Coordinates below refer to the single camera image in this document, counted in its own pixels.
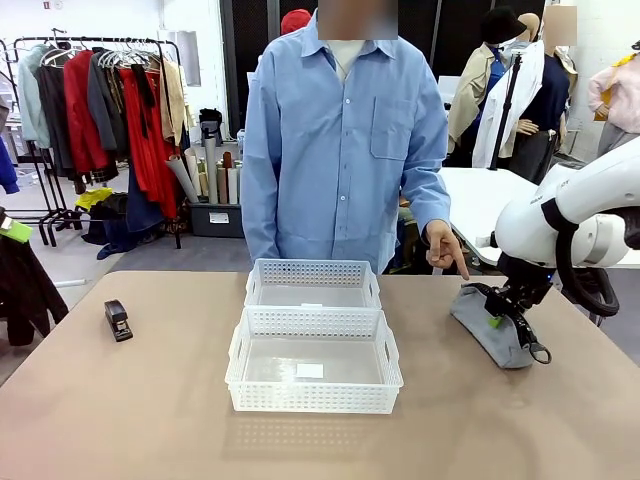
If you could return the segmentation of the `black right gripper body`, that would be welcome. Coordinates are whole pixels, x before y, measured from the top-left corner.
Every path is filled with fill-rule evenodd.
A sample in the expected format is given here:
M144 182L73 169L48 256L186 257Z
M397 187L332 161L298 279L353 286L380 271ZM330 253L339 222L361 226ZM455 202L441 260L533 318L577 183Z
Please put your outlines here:
M553 269L502 253L498 270L507 278L501 293L520 308L531 308L542 302L553 286Z

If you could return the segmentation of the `person's left hand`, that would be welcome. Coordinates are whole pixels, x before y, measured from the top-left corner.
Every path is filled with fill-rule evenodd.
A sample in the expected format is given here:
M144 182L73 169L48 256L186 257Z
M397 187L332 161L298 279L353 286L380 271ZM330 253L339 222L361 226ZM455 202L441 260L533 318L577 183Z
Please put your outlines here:
M448 223L432 220L426 225L424 235L429 245L427 260L432 267L442 270L454 267L464 280L470 278L460 242Z

